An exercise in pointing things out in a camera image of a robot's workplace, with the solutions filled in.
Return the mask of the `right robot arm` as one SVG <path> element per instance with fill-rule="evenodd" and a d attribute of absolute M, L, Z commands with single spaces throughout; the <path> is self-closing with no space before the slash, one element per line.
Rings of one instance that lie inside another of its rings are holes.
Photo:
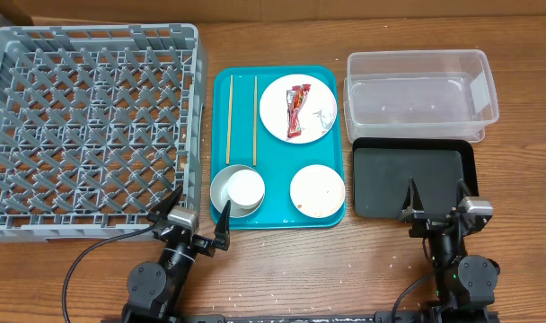
<path fill-rule="evenodd" d="M 487 307 L 495 301 L 499 264 L 470 255 L 464 238 L 481 231 L 492 218 L 492 204 L 473 196 L 463 180 L 457 182 L 457 202 L 447 214 L 431 214 L 422 205 L 418 188 L 409 180 L 398 220 L 410 223 L 409 236 L 422 240 L 432 272 L 407 287 L 395 301 L 392 322 L 497 322 Z M 412 314 L 400 314 L 401 301 L 416 287 L 433 278 L 437 301 Z"/>

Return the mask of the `white cup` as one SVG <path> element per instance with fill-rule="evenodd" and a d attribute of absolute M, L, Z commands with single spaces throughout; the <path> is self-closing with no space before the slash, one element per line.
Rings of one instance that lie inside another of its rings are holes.
<path fill-rule="evenodd" d="M 265 195 L 264 180 L 254 170 L 238 170 L 228 180 L 227 195 L 236 207 L 252 209 Z"/>

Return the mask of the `wooden chopstick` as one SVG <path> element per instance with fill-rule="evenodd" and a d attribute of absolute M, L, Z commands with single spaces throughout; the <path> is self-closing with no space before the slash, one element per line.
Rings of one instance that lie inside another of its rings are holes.
<path fill-rule="evenodd" d="M 253 127 L 252 127 L 252 166 L 257 165 L 257 116 L 258 116 L 258 95 L 259 95 L 258 76 L 254 76 L 253 88 Z"/>
<path fill-rule="evenodd" d="M 226 165 L 231 163 L 231 145 L 232 145 L 232 125 L 233 125 L 233 74 L 230 75 L 229 83 L 229 101 L 227 114 L 227 137 L 226 137 Z"/>

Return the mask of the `large white plate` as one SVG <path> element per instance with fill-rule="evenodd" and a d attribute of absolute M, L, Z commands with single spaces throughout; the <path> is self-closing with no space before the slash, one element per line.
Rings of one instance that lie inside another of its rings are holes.
<path fill-rule="evenodd" d="M 302 133 L 287 138 L 286 91 L 294 85 L 309 83 L 311 89 L 299 113 Z M 320 109 L 331 109 L 337 120 L 338 105 L 329 86 L 316 77 L 306 74 L 290 74 L 272 82 L 260 96 L 260 120 L 264 127 L 277 139 L 290 144 L 309 144 L 329 133 L 313 128 L 313 113 Z"/>

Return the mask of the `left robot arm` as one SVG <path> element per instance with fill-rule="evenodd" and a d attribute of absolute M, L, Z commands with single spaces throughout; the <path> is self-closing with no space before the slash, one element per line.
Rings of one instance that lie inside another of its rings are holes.
<path fill-rule="evenodd" d="M 154 238 L 165 246 L 157 261 L 140 263 L 130 272 L 123 322 L 178 322 L 176 303 L 196 256 L 213 257 L 218 249 L 229 249 L 232 203 L 225 203 L 210 239 L 198 234 L 198 215 L 179 206 L 181 195 L 182 187 L 177 187 L 147 215 Z"/>

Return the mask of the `small pink-white plate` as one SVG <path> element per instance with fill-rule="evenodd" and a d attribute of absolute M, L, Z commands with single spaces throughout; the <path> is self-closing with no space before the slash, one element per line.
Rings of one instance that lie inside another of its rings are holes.
<path fill-rule="evenodd" d="M 321 219 L 334 215 L 345 203 L 342 177 L 332 168 L 313 164 L 300 169 L 290 183 L 290 198 L 305 216 Z"/>

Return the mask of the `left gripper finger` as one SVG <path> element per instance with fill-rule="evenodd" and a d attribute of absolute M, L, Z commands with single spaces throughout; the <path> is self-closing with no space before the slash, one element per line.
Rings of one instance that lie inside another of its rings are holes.
<path fill-rule="evenodd" d="M 231 213 L 231 201 L 228 200 L 222 210 L 216 228 L 215 234 L 215 246 L 217 249 L 227 251 L 230 246 L 230 213 Z"/>
<path fill-rule="evenodd" d="M 169 212 L 176 206 L 182 195 L 182 185 L 178 185 L 164 200 L 155 205 L 147 214 L 146 220 L 151 223 L 158 223 L 166 220 Z"/>

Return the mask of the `grey bowl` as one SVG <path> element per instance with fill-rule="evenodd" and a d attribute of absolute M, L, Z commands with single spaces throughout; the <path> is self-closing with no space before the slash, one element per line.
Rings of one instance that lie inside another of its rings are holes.
<path fill-rule="evenodd" d="M 210 186 L 210 199 L 213 207 L 217 210 L 218 213 L 222 212 L 225 203 L 230 200 L 230 197 L 227 195 L 227 183 L 229 178 L 238 170 L 245 170 L 245 169 L 251 169 L 253 168 L 246 166 L 246 165 L 230 165 L 225 167 L 224 169 L 220 170 L 214 177 L 214 179 L 211 182 Z M 260 207 L 261 203 L 264 200 L 264 197 L 261 199 L 261 201 L 252 209 L 241 209 L 239 207 L 236 207 L 232 201 L 231 201 L 231 213 L 230 216 L 232 218 L 243 218 L 246 216 L 249 216 L 257 211 L 257 209 Z"/>

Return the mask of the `red snack wrapper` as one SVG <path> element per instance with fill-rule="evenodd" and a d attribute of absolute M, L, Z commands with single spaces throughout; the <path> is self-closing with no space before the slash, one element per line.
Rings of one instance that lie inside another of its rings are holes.
<path fill-rule="evenodd" d="M 299 136 L 302 133 L 299 113 L 304 105 L 311 85 L 309 83 L 294 85 L 286 91 L 287 103 L 287 138 Z"/>

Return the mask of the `clear white wrapper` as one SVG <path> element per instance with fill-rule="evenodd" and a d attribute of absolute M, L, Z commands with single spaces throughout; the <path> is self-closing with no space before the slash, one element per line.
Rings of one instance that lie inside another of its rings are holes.
<path fill-rule="evenodd" d="M 331 109 L 320 109 L 313 113 L 313 128 L 319 132 L 330 131 L 335 121 L 335 114 Z"/>

